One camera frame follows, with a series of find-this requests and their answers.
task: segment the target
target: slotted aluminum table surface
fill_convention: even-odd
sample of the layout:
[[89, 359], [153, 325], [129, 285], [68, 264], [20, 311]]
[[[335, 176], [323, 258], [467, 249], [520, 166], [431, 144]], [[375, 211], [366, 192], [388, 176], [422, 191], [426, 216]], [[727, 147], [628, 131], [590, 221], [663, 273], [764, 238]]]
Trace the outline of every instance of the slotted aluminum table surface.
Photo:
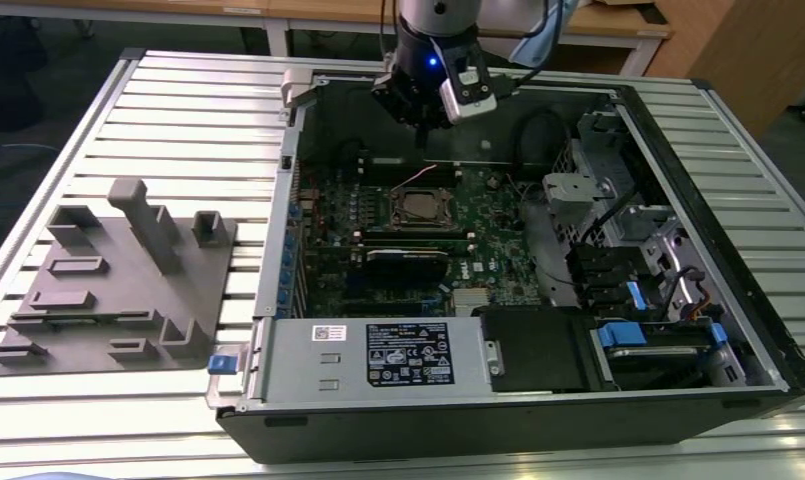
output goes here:
[[[49, 247], [43, 226], [55, 205], [115, 214], [104, 197], [121, 176], [144, 178], [151, 203], [172, 216], [217, 210], [239, 221], [216, 341], [248, 340], [284, 128], [279, 86], [293, 66], [379, 68], [153, 51], [119, 61], [0, 249], [0, 340]], [[805, 204], [712, 91], [683, 80], [542, 78], [635, 87], [805, 353]], [[239, 379], [227, 378], [219, 388], [232, 392]], [[203, 370], [0, 378], [0, 478], [68, 471], [115, 478], [805, 479], [805, 408], [672, 446], [257, 465], [215, 423], [207, 381]]]

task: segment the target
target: motherboard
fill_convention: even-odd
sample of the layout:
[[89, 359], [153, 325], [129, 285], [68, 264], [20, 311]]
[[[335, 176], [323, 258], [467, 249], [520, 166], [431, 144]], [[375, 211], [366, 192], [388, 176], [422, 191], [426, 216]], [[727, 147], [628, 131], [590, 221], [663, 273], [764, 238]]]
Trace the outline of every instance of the motherboard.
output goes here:
[[423, 164], [304, 175], [307, 316], [463, 316], [540, 304], [520, 213], [540, 184], [484, 166]]

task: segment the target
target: cable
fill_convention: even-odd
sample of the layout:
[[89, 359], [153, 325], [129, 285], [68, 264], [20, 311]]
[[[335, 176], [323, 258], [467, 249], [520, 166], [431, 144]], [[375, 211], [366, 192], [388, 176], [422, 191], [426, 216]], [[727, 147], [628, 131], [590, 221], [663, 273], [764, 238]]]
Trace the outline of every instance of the cable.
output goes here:
[[674, 298], [674, 292], [678, 290], [678, 283], [680, 282], [680, 278], [683, 275], [690, 273], [690, 271], [699, 271], [698, 268], [692, 265], [684, 265], [678, 273], [674, 274], [674, 278], [671, 279], [671, 285], [668, 286], [668, 291], [666, 292], [664, 300], [659, 304], [659, 315], [655, 318], [656, 323], [676, 323], [676, 322], [664, 322], [666, 315], [668, 314], [668, 304], [671, 303], [671, 299]]
[[547, 25], [547, 17], [550, 15], [550, 12], [547, 12], [547, 10], [550, 9], [550, 0], [544, 0], [542, 2], [544, 11], [542, 13], [542, 19], [540, 19], [540, 24], [535, 27], [534, 30], [530, 30], [528, 32], [526, 32], [523, 35], [520, 35], [520, 38], [532, 38], [535, 37], [540, 32], [544, 31], [544, 25]]
[[579, 236], [579, 241], [576, 243], [579, 243], [579, 244], [586, 243], [586, 239], [588, 238], [588, 235], [591, 235], [591, 232], [594, 232], [598, 228], [600, 228], [603, 226], [603, 224], [607, 222], [607, 220], [610, 218], [612, 218], [612, 215], [615, 215], [620, 211], [620, 209], [624, 208], [624, 206], [627, 205], [627, 202], [630, 201], [630, 199], [632, 198], [632, 196], [636, 194], [638, 191], [639, 191], [639, 186], [634, 183], [632, 187], [630, 187], [630, 190], [627, 190], [624, 192], [624, 194], [620, 197], [618, 197], [618, 200], [615, 200], [615, 203], [612, 204], [610, 209], [606, 211], [606, 213], [603, 213], [603, 215], [600, 215], [598, 217], [598, 219], [594, 222], [591, 222], [591, 225], [588, 225], [588, 228], [586, 229], [583, 234]]
[[40, 148], [43, 150], [49, 150], [55, 153], [60, 153], [60, 150], [55, 147], [51, 147], [48, 145], [40, 145], [37, 143], [7, 143], [4, 145], [0, 145], [0, 149], [1, 148]]
[[571, 287], [582, 287], [582, 284], [579, 283], [574, 283], [570, 282], [568, 280], [562, 280], [559, 277], [556, 277], [554, 274], [551, 274], [547, 270], [544, 270], [543, 268], [540, 269], [540, 273], [543, 273], [547, 277], [550, 277], [552, 280], [555, 280], [559, 283], [563, 283], [566, 285], [570, 285]]
[[518, 192], [518, 195], [520, 195], [520, 198], [523, 198], [520, 189], [518, 188], [518, 186], [514, 184], [514, 181], [511, 180], [511, 175], [506, 174], [506, 180], [508, 180], [508, 185], [511, 185], [511, 188], [514, 188], [514, 191]]
[[550, 61], [550, 57], [552, 57], [552, 52], [556, 49], [556, 45], [559, 44], [559, 35], [562, 34], [562, 11], [564, 10], [564, 0], [556, 0], [556, 23], [552, 26], [552, 39], [550, 41], [550, 51], [547, 55], [540, 60], [538, 66], [530, 70], [526, 75], [523, 75], [515, 82], [514, 88], [515, 90], [520, 88], [523, 84], [526, 84], [535, 75], [538, 75], [544, 67], [547, 66], [547, 62]]
[[411, 183], [414, 180], [416, 180], [416, 178], [419, 178], [419, 176], [426, 173], [428, 170], [431, 170], [432, 168], [436, 168], [438, 164], [434, 163], [431, 165], [428, 165], [426, 168], [423, 168], [419, 172], [416, 172], [414, 174], [414, 176], [411, 178], [408, 178], [406, 181], [403, 181], [399, 185], [396, 185], [395, 187], [392, 187], [390, 189], [390, 191], [392, 192], [394, 190], [398, 190], [399, 188], [402, 188], [404, 185], [407, 185], [408, 183]]
[[574, 283], [570, 280], [563, 280], [559, 277], [556, 277], [552, 273], [550, 273], [547, 270], [544, 270], [544, 267], [538, 265], [538, 258], [535, 258], [535, 256], [530, 257], [530, 260], [532, 261], [532, 265], [535, 265], [535, 268], [540, 270], [540, 273], [543, 273], [552, 280], [555, 280], [556, 282], [563, 283], [566, 285], [570, 285], [571, 287], [582, 287], [582, 284]]
[[700, 311], [707, 308], [707, 305], [710, 305], [710, 292], [704, 289], [704, 287], [700, 286], [700, 282], [698, 281], [695, 282], [695, 290], [700, 292], [702, 298], [698, 302], [698, 305], [695, 305], [695, 307], [692, 307], [686, 314], [686, 319], [690, 321], [694, 321], [698, 318]]
[[380, 19], [378, 20], [378, 47], [380, 48], [380, 61], [387, 58], [387, 44], [384, 43], [384, 11], [387, 10], [387, 0], [380, 0]]

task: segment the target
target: wooden desk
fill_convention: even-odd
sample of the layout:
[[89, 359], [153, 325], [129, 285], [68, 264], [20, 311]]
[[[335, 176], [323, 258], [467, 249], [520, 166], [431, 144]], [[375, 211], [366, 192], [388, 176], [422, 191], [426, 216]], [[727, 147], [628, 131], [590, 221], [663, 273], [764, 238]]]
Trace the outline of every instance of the wooden desk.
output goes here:
[[[540, 0], [483, 2], [484, 35], [511, 37], [540, 18]], [[380, 0], [0, 0], [0, 15], [264, 28], [271, 55], [291, 54], [291, 30], [378, 33]], [[384, 13], [392, 33], [392, 14]], [[668, 26], [644, 22], [631, 7], [588, 5], [574, 13], [560, 43], [630, 50], [620, 74], [640, 76]], [[488, 38], [483, 46], [507, 56], [516, 40]]]
[[[391, 2], [384, 12], [384, 32], [392, 33]], [[479, 28], [486, 50], [503, 57], [516, 45], [516, 36], [528, 31], [542, 16], [540, 0], [482, 2]], [[323, 30], [378, 33], [380, 0], [268, 0], [265, 12], [271, 54], [288, 56], [285, 32]], [[671, 36], [667, 25], [644, 22], [632, 7], [588, 5], [574, 12], [560, 43], [630, 50], [620, 74], [640, 76], [654, 57], [660, 41]]]
[[[384, 22], [392, 22], [390, 0]], [[491, 34], [528, 31], [540, 18], [540, 0], [482, 2], [479, 27]], [[380, 20], [380, 0], [268, 0], [267, 17], [292, 20], [374, 23]], [[567, 32], [575, 35], [668, 38], [671, 28], [644, 21], [632, 7], [587, 5], [571, 16]]]
[[268, 0], [0, 0], [0, 15], [261, 28]]

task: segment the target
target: power supply label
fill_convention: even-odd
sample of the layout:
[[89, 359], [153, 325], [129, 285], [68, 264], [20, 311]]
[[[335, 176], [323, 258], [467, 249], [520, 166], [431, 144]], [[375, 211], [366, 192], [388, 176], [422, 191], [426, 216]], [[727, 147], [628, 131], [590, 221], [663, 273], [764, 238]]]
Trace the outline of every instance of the power supply label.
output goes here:
[[374, 387], [455, 383], [446, 323], [367, 324], [366, 365]]

